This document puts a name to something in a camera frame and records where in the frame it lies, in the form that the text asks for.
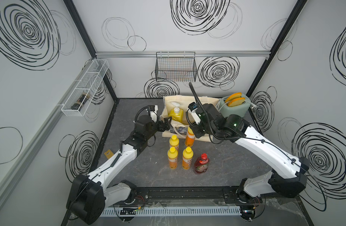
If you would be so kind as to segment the yellow pump dish soap bottle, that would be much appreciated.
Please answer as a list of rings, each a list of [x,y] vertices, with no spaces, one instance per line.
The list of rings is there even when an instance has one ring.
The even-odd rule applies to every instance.
[[[171,104],[174,106],[174,108],[170,111],[168,116],[174,121],[183,123],[184,111],[180,108],[180,104],[177,102],[171,102]]]

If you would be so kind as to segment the orange bottle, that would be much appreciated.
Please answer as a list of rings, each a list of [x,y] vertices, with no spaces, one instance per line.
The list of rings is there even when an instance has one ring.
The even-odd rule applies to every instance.
[[[183,156],[182,156],[183,169],[185,169],[185,170],[190,169],[193,156],[194,156],[194,152],[193,152],[192,148],[186,147],[183,151]]]
[[[171,169],[176,169],[178,166],[178,151],[175,147],[170,147],[170,149],[167,152],[168,160],[169,160],[169,167]]]
[[[174,147],[177,151],[179,150],[179,139],[177,135],[172,135],[169,140],[170,147]]]
[[[187,147],[192,147],[195,141],[195,135],[190,127],[188,127],[186,139],[185,139],[185,145]]]

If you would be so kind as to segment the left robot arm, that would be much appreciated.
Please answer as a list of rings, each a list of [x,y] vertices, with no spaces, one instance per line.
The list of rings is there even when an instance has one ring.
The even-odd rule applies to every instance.
[[[148,141],[156,132],[169,130],[171,122],[171,117],[153,120],[150,115],[136,119],[133,131],[128,138],[120,142],[119,150],[113,157],[89,174],[75,177],[62,225],[67,225],[71,215],[91,225],[105,208],[131,197],[135,185],[128,181],[122,181],[114,186],[109,186],[110,183],[125,166],[144,151]]]

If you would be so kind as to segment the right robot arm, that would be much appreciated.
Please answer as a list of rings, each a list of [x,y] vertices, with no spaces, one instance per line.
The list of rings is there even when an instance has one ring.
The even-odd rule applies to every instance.
[[[208,134],[220,141],[236,143],[272,168],[261,176],[242,179],[236,191],[239,201],[249,203],[269,193],[294,198],[306,189],[310,161],[272,144],[244,118],[238,115],[224,117],[214,105],[195,102],[189,104],[187,116],[195,121],[190,127],[197,138]]]

